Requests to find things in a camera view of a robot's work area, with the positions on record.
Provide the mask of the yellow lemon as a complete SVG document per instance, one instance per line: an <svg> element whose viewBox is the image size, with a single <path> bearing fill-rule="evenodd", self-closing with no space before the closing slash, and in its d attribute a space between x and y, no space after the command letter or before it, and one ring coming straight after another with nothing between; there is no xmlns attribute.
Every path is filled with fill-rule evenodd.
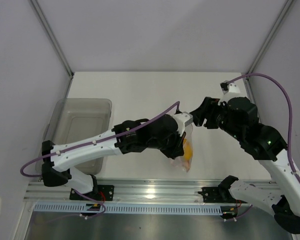
<svg viewBox="0 0 300 240"><path fill-rule="evenodd" d="M190 161L193 157L193 146L192 143L188 139L183 140L183 158L185 161Z"/></svg>

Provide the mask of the orange papaya slice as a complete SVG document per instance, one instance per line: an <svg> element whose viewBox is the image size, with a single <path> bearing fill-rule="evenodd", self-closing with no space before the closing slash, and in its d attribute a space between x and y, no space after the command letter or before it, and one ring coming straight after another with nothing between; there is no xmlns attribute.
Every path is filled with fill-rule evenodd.
<svg viewBox="0 0 300 240"><path fill-rule="evenodd" d="M174 160L172 165L174 167L177 167L181 170L183 170L184 172L188 173L189 170L191 169L191 164L189 161L182 161L182 160Z"/></svg>

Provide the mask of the clear zip top bag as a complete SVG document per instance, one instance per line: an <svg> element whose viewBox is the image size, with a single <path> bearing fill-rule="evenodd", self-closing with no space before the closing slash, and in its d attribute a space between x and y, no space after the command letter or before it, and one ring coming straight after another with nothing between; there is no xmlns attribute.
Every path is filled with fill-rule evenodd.
<svg viewBox="0 0 300 240"><path fill-rule="evenodd" d="M170 164L174 167L178 167L185 171L189 172L191 169L192 159L193 159L193 144L192 144L192 132L193 125L190 124L185 128L185 137L182 142L183 155L178 156L176 159L171 159Z"/></svg>

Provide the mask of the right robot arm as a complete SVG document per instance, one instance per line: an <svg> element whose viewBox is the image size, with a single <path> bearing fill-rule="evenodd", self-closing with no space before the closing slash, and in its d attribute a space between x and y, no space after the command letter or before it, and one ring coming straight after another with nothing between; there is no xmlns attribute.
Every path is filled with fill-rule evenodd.
<svg viewBox="0 0 300 240"><path fill-rule="evenodd" d="M218 185L219 198L224 202L236 199L249 203L273 216L287 232L300 235L300 176L292 173L288 145L279 131L259 122L257 106L246 97L228 101L206 97L190 114L195 126L221 129L237 140L282 191L276 195L229 175Z"/></svg>

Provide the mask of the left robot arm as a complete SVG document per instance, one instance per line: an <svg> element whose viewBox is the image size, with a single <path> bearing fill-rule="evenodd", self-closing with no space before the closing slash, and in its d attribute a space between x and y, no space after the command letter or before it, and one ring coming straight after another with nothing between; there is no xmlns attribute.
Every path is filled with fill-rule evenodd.
<svg viewBox="0 0 300 240"><path fill-rule="evenodd" d="M68 145L49 145L43 159L41 175L46 187L67 186L82 194L87 200L98 196L97 179L76 168L77 165L109 156L141 153L155 149L167 158L184 155L183 141L186 136L186 121L181 115L165 114L151 121L143 118L126 120L99 135Z"/></svg>

